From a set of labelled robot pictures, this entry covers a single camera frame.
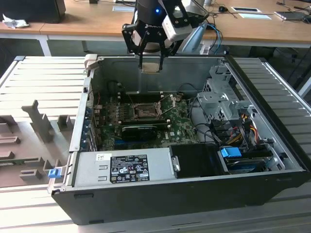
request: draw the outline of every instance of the computer mouse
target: computer mouse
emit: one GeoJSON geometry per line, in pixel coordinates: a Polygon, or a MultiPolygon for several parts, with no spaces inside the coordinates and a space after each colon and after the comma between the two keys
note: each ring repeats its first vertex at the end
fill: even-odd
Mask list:
{"type": "Polygon", "coordinates": [[[218,8],[218,11],[219,11],[220,13],[224,13],[224,12],[228,11],[228,8],[226,8],[225,6],[220,6],[220,7],[218,8]]]}

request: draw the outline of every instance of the electronic component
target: electronic component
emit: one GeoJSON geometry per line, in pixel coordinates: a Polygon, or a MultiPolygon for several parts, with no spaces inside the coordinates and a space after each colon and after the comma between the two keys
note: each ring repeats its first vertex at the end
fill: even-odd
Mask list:
{"type": "Polygon", "coordinates": [[[241,157],[241,152],[237,147],[226,147],[221,150],[222,156],[224,158],[228,157],[241,157]]]}
{"type": "Polygon", "coordinates": [[[155,126],[127,126],[122,128],[121,137],[124,141],[155,140],[157,129],[155,126]]]}

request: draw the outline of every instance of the motherboard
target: motherboard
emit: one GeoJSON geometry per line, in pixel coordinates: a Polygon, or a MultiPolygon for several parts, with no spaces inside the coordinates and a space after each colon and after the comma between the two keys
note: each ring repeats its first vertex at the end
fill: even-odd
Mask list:
{"type": "Polygon", "coordinates": [[[118,95],[101,102],[102,150],[164,148],[198,143],[186,100],[173,94],[118,95]]]}

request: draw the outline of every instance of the paper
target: paper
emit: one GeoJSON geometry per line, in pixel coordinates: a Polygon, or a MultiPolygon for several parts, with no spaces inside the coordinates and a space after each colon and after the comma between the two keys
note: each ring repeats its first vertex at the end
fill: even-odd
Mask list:
{"type": "Polygon", "coordinates": [[[256,18],[256,19],[271,19],[267,15],[259,15],[259,14],[244,14],[244,13],[239,13],[239,15],[242,18],[256,18]]]}
{"type": "Polygon", "coordinates": [[[22,27],[29,26],[29,24],[27,24],[26,21],[23,19],[15,20],[15,19],[8,18],[5,15],[2,15],[2,16],[3,16],[2,23],[4,23],[9,28],[15,29],[15,28],[22,28],[22,27]]]}

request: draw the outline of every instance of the blue latch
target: blue latch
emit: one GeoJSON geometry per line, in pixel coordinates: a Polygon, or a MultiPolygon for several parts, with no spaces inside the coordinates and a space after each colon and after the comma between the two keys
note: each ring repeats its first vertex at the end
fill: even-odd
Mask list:
{"type": "Polygon", "coordinates": [[[225,147],[220,152],[222,153],[222,156],[224,158],[226,158],[226,157],[229,157],[229,158],[230,157],[241,157],[242,156],[239,148],[237,148],[237,147],[225,147]]]}
{"type": "Polygon", "coordinates": [[[48,177],[49,178],[62,178],[62,169],[61,168],[50,169],[48,177]]]}

